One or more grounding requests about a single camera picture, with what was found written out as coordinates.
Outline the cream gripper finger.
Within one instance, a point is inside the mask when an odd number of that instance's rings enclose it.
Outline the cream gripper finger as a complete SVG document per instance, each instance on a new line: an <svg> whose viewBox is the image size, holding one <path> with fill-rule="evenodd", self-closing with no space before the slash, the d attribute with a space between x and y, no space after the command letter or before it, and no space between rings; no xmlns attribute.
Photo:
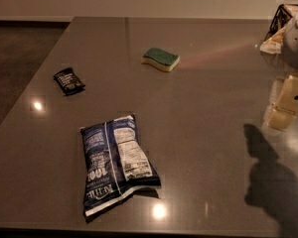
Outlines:
<svg viewBox="0 0 298 238"><path fill-rule="evenodd" d="M289 74L283 79L284 83L276 103L277 109L283 115L280 120L275 120L273 124L267 125L279 131L287 129L298 116L298 74Z"/></svg>
<svg viewBox="0 0 298 238"><path fill-rule="evenodd" d="M281 89L284 83L284 79L281 77L277 77L271 87L270 95L269 95L269 104L266 107L263 121L265 125L271 125L275 120L280 120L283 113L277 109L276 103L281 93Z"/></svg>

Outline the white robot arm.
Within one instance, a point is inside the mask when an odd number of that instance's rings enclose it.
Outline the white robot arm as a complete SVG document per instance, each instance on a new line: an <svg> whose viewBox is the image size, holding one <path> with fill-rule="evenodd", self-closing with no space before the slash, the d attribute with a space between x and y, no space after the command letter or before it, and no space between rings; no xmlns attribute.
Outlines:
<svg viewBox="0 0 298 238"><path fill-rule="evenodd" d="M267 127L284 131L298 117L298 4L278 6L260 51L281 56L290 70L274 80L263 118Z"/></svg>

